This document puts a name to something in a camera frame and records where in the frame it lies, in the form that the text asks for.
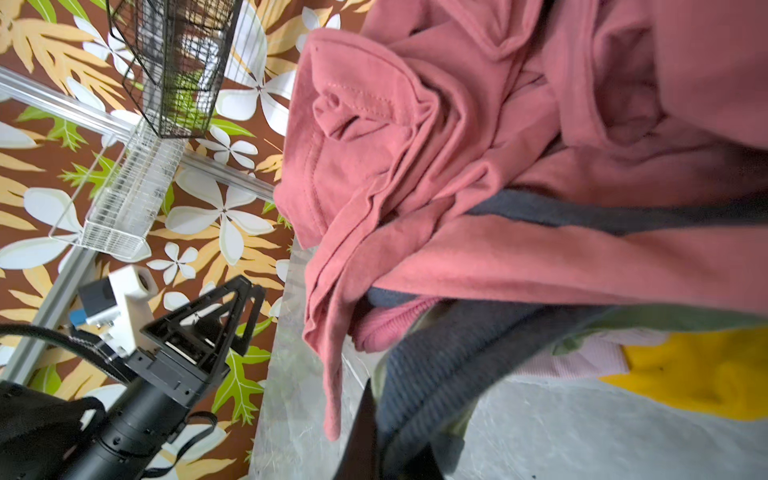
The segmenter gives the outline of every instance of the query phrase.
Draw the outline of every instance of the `green leaf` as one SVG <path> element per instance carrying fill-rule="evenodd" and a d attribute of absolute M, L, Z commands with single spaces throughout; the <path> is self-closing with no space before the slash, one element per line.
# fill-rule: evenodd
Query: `green leaf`
<path fill-rule="evenodd" d="M 249 347 L 245 356 L 229 351 L 227 365 L 230 366 L 230 373 L 216 391 L 214 403 L 210 407 L 211 412 L 216 413 L 230 399 L 234 399 L 232 422 L 242 419 L 243 425 L 246 423 L 252 425 L 253 412 L 258 411 L 258 408 L 250 401 L 250 396 L 264 393 L 264 388 L 253 380 L 245 378 L 243 365 L 262 363 L 269 359 L 270 353 L 256 346 Z"/>
<path fill-rule="evenodd" d="M 35 372 L 35 376 L 32 377 L 29 383 L 29 388 L 37 390 L 38 392 L 47 393 L 53 395 L 61 386 L 61 377 L 56 372 L 56 365 L 49 365 L 45 368 L 38 369 Z"/>
<path fill-rule="evenodd" d="M 245 135 L 246 137 L 256 137 L 256 135 L 250 133 L 245 128 L 242 128 L 240 125 L 234 124 L 231 121 L 223 120 L 221 118 L 214 118 L 210 121 L 210 125 L 213 127 L 214 125 L 216 127 L 219 127 L 221 130 L 224 130 L 229 135 Z"/>
<path fill-rule="evenodd" d="M 277 216 L 277 223 L 283 225 L 288 230 L 293 230 L 293 225 L 291 225 L 288 219 L 282 215 Z"/>
<path fill-rule="evenodd" d="M 268 212 L 271 212 L 272 210 L 275 210 L 277 208 L 277 205 L 273 204 L 272 202 L 264 202 L 264 208 L 261 209 L 261 214 L 264 215 Z"/>
<path fill-rule="evenodd" d="M 88 18 L 88 14 L 85 13 L 85 10 L 83 10 L 83 7 L 78 0 L 58 0 L 58 2 L 61 3 L 62 7 L 67 9 L 67 12 L 73 14 L 75 17 L 80 17 L 89 23 L 91 22 Z"/>
<path fill-rule="evenodd" d="M 90 175 L 88 175 L 88 169 L 86 167 L 78 164 L 72 164 L 72 167 L 74 167 L 74 172 L 63 170 L 63 174 L 58 176 L 65 182 L 71 182 L 72 187 L 79 187 L 83 182 L 87 184 L 93 184 L 94 187 L 91 189 L 91 193 L 88 195 L 89 199 L 92 199 L 96 196 L 98 191 L 101 190 L 101 188 L 104 186 L 104 183 L 106 183 L 112 171 L 115 168 L 119 168 L 115 166 L 112 160 L 106 157 L 99 157 L 96 153 L 94 153 L 94 156 L 98 157 L 99 167 L 95 168 Z"/>
<path fill-rule="evenodd" d="M 61 138 L 61 146 L 67 147 L 72 151 L 78 151 L 80 143 L 88 142 L 78 133 L 78 126 L 64 118 L 54 117 L 53 128 L 48 132 L 49 140 Z"/>
<path fill-rule="evenodd" d="M 168 215 L 170 213 L 170 207 L 174 204 L 174 200 L 176 200 L 176 196 L 174 195 L 174 186 L 170 185 L 168 187 L 168 191 L 165 192 L 163 204 L 160 205 L 160 209 L 163 211 L 163 214 Z"/>
<path fill-rule="evenodd" d="M 47 111 L 40 110 L 37 107 L 27 107 L 24 109 L 21 115 L 16 118 L 17 122 L 20 121 L 30 121 L 30 120 L 41 120 L 43 118 L 55 118 L 53 114 L 49 114 Z"/>
<path fill-rule="evenodd" d="M 266 328 L 270 325 L 272 325 L 272 322 L 275 321 L 275 317 L 271 316 L 270 318 L 264 320 L 263 322 L 258 322 L 256 326 L 253 328 L 253 336 L 258 335 L 259 333 L 262 333 Z M 237 330 L 235 330 L 235 333 L 237 335 L 243 335 L 243 332 L 245 332 L 245 325 L 246 323 L 241 323 Z"/>
<path fill-rule="evenodd" d="M 51 0 L 27 0 L 46 22 L 56 23 L 56 11 Z"/>

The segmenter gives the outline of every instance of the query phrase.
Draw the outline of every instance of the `mesh basket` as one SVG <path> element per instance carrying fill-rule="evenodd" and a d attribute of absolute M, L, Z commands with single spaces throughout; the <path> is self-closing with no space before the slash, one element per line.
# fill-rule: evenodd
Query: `mesh basket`
<path fill-rule="evenodd" d="M 186 144 L 181 139 L 163 140 L 146 121 L 140 122 L 85 215 L 82 231 L 74 238 L 57 235 L 59 224 L 70 210 L 65 209 L 49 236 L 116 257 L 132 258 L 144 245 Z M 75 191 L 72 204 L 88 177 L 94 174 L 102 154 Z"/>
<path fill-rule="evenodd" d="M 134 54 L 123 86 L 155 134 L 202 136 L 214 114 L 243 0 L 121 0 L 109 8 Z"/>

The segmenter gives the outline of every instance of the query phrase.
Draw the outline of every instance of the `dark gray garment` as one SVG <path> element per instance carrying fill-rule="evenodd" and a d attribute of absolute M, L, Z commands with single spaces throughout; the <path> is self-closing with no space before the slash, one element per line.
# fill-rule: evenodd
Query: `dark gray garment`
<path fill-rule="evenodd" d="M 467 212 L 468 215 L 499 215 L 548 227 L 567 225 L 601 230 L 613 235 L 683 227 L 760 225 L 768 223 L 768 198 L 745 197 L 708 207 L 629 208 L 577 205 L 522 190 L 502 190 Z M 373 306 L 392 308 L 416 298 L 371 287 Z"/>
<path fill-rule="evenodd" d="M 376 408 L 384 479 L 397 478 L 495 382 L 609 309 L 457 300 L 435 325 L 404 338 L 389 353 Z"/>

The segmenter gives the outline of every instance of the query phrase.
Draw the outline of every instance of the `pile of clothes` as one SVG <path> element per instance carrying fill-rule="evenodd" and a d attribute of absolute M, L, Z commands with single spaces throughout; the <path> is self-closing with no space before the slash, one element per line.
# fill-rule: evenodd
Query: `pile of clothes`
<path fill-rule="evenodd" d="M 275 199 L 318 246 L 304 338 L 329 438 L 344 337 L 389 350 L 371 478 L 425 455 L 448 472 L 511 373 L 768 414 L 768 387 L 734 386 L 768 362 L 765 18 L 747 0 L 379 0 L 359 35 L 309 35 Z M 700 358 L 717 401 L 691 399 Z"/>

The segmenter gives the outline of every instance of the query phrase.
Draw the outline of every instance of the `metal pole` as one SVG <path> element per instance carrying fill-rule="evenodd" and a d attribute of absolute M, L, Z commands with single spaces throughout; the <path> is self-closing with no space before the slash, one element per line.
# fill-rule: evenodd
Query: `metal pole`
<path fill-rule="evenodd" d="M 77 98 L 68 97 L 30 78 L 5 67 L 0 67 L 0 91 L 21 103 L 65 118 L 89 130 L 101 134 L 115 134 L 119 141 L 131 137 L 133 125 L 106 112 L 86 105 Z M 181 158 L 185 167 L 193 168 L 230 187 L 256 194 L 260 199 L 272 202 L 274 187 L 263 180 L 249 177 L 227 165 L 222 165 L 203 155 L 185 151 Z"/>
<path fill-rule="evenodd" d="M 82 247 L 72 247 L 72 254 L 59 273 L 56 281 L 45 296 L 32 325 L 55 329 L 77 293 L 78 287 L 86 280 L 93 268 L 98 252 Z M 0 379 L 26 385 L 35 371 L 40 355 L 45 351 L 45 342 L 22 338 L 5 366 Z"/>

